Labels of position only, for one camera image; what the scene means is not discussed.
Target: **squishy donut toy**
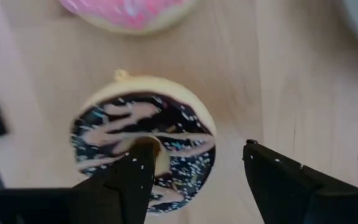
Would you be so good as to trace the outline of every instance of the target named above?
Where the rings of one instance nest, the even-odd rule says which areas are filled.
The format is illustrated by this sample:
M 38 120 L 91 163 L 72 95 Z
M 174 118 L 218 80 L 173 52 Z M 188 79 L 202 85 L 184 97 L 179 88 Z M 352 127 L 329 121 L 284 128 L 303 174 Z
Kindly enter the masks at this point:
M 65 8 L 111 32 L 142 35 L 187 15 L 198 0 L 60 0 Z
M 79 171 L 92 176 L 131 156 L 129 148 L 143 137 L 160 144 L 148 212 L 182 208 L 206 182 L 216 155 L 214 121 L 190 90 L 164 78 L 130 77 L 118 70 L 116 82 L 82 107 L 70 140 Z

